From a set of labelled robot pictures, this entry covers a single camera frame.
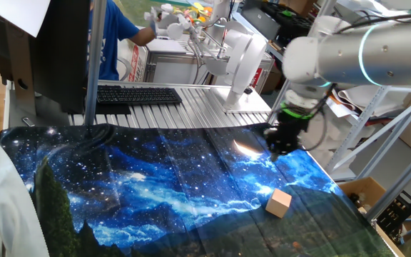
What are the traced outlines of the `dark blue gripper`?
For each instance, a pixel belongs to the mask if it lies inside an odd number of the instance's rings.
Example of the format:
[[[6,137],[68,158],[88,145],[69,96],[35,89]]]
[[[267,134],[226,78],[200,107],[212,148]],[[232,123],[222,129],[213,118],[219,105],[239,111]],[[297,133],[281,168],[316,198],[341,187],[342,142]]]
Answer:
[[[300,148],[298,136],[301,131],[307,130],[310,117],[294,116],[287,111],[281,111],[277,115],[277,121],[276,126],[271,126],[264,131],[272,162]]]

